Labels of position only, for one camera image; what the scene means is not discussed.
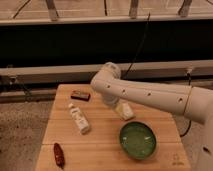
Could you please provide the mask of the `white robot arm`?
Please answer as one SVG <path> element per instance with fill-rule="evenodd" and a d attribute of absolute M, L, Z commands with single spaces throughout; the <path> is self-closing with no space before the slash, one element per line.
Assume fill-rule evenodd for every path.
<path fill-rule="evenodd" d="M 119 66 L 112 62 L 105 63 L 95 74 L 91 87 L 109 106 L 125 99 L 202 124 L 203 140 L 195 171 L 213 171 L 213 90 L 122 80 Z"/>

